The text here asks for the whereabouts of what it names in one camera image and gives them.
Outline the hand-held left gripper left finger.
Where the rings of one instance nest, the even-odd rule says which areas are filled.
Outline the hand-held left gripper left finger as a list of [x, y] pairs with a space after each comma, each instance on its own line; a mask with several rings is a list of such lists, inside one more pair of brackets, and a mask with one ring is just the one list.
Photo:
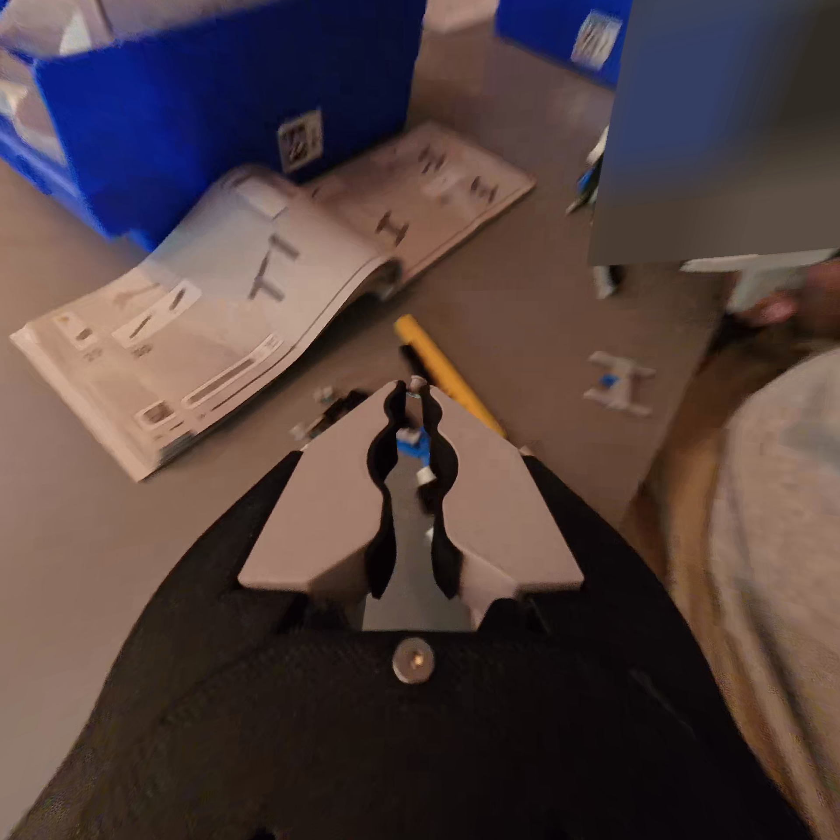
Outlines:
[[396, 432], [406, 420], [404, 381], [390, 381], [300, 452], [238, 573], [257, 594], [302, 595], [360, 631], [396, 566], [392, 494]]

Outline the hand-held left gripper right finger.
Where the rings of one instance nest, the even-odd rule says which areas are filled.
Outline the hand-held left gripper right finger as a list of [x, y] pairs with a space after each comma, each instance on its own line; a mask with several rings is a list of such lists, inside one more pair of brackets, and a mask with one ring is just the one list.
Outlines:
[[434, 579], [471, 630], [495, 602], [579, 591], [584, 575], [524, 455], [437, 387], [421, 398], [437, 481]]

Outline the small blue white lego piece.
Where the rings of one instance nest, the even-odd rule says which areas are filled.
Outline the small blue white lego piece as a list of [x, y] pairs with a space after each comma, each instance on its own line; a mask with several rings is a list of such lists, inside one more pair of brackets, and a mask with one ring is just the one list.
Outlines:
[[430, 438], [425, 427], [416, 425], [410, 418], [395, 433], [397, 450], [415, 458], [420, 469], [416, 473], [417, 488], [419, 490], [430, 488], [436, 481], [436, 476], [431, 467]]

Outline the grey lego frame assembly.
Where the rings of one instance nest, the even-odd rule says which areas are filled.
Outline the grey lego frame assembly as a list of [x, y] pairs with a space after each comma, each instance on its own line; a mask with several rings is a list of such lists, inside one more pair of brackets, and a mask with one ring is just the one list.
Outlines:
[[634, 417], [651, 415], [652, 409], [636, 400], [636, 390], [640, 381], [656, 375], [656, 369], [604, 351], [593, 352], [589, 362], [602, 368], [603, 373], [598, 383], [583, 394], [585, 400]]

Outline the small loose lego pieces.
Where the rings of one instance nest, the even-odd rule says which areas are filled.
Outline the small loose lego pieces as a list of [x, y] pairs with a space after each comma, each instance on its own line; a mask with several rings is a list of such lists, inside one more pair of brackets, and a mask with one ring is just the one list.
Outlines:
[[289, 435], [296, 443], [306, 445], [362, 404], [370, 395], [370, 392], [360, 389], [341, 392], [332, 386], [321, 387], [315, 391], [313, 398], [322, 412], [310, 422], [294, 426]]

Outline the yellow lego beam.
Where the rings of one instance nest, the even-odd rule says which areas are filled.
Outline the yellow lego beam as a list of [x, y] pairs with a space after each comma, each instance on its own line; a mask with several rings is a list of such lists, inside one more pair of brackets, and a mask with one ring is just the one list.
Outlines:
[[406, 314], [398, 318], [394, 331], [400, 340], [400, 351], [414, 375], [436, 386], [490, 430], [503, 438], [508, 437], [498, 420], [413, 316]]

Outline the blue black lego parts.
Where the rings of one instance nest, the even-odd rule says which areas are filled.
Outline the blue black lego parts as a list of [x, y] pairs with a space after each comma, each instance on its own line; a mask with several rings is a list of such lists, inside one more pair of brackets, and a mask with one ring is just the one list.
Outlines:
[[594, 148], [585, 159], [585, 169], [576, 183], [575, 195], [571, 204], [566, 208], [566, 214], [571, 215], [583, 207], [594, 204], [601, 179], [603, 155], [609, 126], [607, 125]]

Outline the open lego instruction booklet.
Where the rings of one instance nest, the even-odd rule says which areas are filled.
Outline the open lego instruction booklet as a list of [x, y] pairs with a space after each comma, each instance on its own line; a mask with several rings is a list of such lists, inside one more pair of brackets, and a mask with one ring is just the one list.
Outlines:
[[426, 122], [312, 182], [238, 167], [146, 259], [10, 336], [135, 482], [386, 300], [536, 178]]

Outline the person's right hand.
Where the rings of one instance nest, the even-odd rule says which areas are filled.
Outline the person's right hand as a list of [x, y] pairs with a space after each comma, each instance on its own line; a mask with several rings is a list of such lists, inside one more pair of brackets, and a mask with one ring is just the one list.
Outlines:
[[822, 339], [839, 338], [839, 258], [808, 269], [798, 289], [776, 291], [739, 315], [752, 328], [785, 322]]

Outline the large blue plastic bin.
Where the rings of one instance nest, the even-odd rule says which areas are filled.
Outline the large blue plastic bin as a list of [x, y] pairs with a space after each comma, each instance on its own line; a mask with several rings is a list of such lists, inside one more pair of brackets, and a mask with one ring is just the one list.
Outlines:
[[306, 182], [399, 133], [426, 2], [270, 2], [34, 72], [64, 161], [2, 116], [2, 161], [104, 238], [155, 249], [245, 164]]

